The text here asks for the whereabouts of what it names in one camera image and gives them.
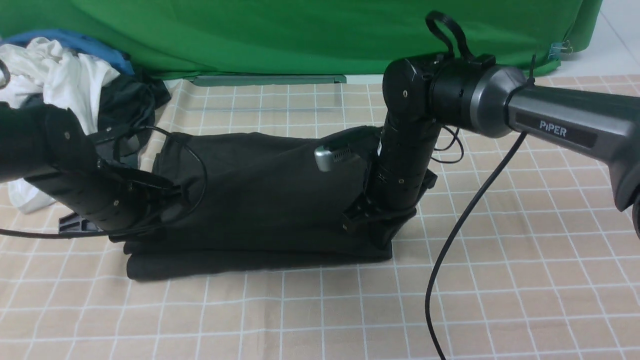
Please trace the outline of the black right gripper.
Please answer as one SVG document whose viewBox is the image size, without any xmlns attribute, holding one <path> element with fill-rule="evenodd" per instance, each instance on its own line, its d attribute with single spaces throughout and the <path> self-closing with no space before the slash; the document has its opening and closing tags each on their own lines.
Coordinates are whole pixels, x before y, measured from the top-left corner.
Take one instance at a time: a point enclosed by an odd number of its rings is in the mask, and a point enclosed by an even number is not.
<svg viewBox="0 0 640 360">
<path fill-rule="evenodd" d="M 343 212 L 343 228 L 366 236 L 373 246 L 386 249 L 397 232 L 416 216 L 418 202 L 435 186 L 438 177 L 430 170 L 401 177 L 383 167 L 370 167 L 364 190 Z"/>
</svg>

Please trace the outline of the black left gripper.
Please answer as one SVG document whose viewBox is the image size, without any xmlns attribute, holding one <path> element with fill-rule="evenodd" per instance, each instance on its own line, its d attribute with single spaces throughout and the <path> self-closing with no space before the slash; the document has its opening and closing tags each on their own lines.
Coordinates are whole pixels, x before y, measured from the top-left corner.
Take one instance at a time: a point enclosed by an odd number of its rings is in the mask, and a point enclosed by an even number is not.
<svg viewBox="0 0 640 360">
<path fill-rule="evenodd" d="M 26 182 L 71 210 L 60 236 L 137 236 L 163 227 L 163 213 L 182 207 L 183 188 L 159 175 L 98 160 L 86 171 L 54 171 Z"/>
</svg>

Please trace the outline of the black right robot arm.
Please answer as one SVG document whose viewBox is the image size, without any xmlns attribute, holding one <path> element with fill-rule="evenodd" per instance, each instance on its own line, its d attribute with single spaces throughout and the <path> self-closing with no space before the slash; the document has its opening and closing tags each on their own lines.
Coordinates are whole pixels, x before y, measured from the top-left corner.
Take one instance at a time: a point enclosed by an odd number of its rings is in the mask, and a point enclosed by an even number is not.
<svg viewBox="0 0 640 360">
<path fill-rule="evenodd" d="M 382 77 L 387 116 L 366 151 L 365 189 L 343 213 L 343 228 L 404 221 L 435 182 L 428 164 L 445 126 L 490 139 L 511 132 L 606 164 L 615 207 L 632 209 L 639 230 L 639 98 L 535 85 L 492 55 L 448 54 L 391 62 Z"/>
</svg>

